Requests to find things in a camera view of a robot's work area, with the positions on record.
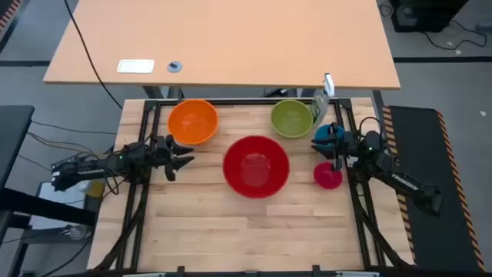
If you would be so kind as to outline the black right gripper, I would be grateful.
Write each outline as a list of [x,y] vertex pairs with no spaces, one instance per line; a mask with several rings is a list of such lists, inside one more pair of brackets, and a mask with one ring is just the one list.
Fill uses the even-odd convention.
[[334,160],[332,170],[339,172],[341,170],[341,155],[350,157],[360,157],[358,147],[358,131],[345,131],[336,122],[331,123],[331,131],[334,138],[312,139],[311,147],[317,153],[324,156],[327,160]]

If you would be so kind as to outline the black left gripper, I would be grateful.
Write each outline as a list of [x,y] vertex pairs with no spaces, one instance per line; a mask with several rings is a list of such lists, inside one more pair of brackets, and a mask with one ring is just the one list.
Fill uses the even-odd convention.
[[165,137],[158,136],[155,143],[155,150],[151,157],[151,166],[156,169],[163,166],[165,168],[166,179],[173,182],[176,179],[175,172],[194,160],[193,156],[180,156],[193,151],[193,148],[179,145],[172,135]]

